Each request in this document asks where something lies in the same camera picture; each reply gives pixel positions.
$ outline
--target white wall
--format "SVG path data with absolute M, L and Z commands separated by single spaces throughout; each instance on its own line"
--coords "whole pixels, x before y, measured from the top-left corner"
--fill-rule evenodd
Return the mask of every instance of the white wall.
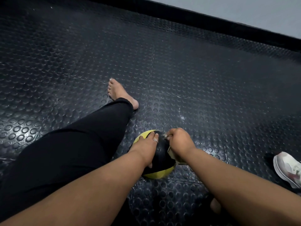
M 301 0 L 152 0 L 301 39 Z

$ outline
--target white sneaker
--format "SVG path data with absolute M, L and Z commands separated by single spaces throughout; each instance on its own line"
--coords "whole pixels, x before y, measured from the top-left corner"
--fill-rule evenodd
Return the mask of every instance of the white sneaker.
M 273 159 L 277 175 L 287 181 L 292 188 L 301 188 L 301 163 L 286 152 L 281 152 Z

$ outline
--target another person's foot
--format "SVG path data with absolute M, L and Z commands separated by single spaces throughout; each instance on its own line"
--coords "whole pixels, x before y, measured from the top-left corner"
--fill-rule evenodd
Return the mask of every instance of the another person's foot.
M 113 78 L 110 78 L 110 80 L 109 80 L 108 93 L 109 93 L 109 96 L 113 100 L 116 100 L 118 98 L 127 99 L 133 105 L 134 110 L 138 109 L 138 107 L 139 107 L 139 103 L 137 102 L 137 100 L 133 99 L 126 92 L 126 90 L 123 88 L 123 86 Z
M 277 175 L 287 181 L 292 188 L 301 188 L 301 163 L 286 152 L 276 155 L 273 160 Z

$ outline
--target rubber floor mat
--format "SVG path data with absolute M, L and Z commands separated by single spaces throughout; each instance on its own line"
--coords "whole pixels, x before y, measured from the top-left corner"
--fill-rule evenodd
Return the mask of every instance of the rubber floor mat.
M 113 77 L 140 103 L 114 158 L 146 130 L 182 127 L 200 150 L 288 186 L 270 159 L 301 160 L 300 53 L 85 0 L 0 9 L 1 177 L 25 146 L 108 103 Z M 179 226 L 207 195 L 181 165 L 129 197 L 141 225 Z

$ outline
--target black leggings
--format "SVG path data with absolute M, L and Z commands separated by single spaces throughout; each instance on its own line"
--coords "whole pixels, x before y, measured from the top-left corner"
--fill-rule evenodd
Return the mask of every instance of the black leggings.
M 26 147 L 3 181 L 0 222 L 109 163 L 133 111 L 128 100 L 119 98 Z M 128 201 L 113 224 L 119 225 L 119 220 L 136 224 Z

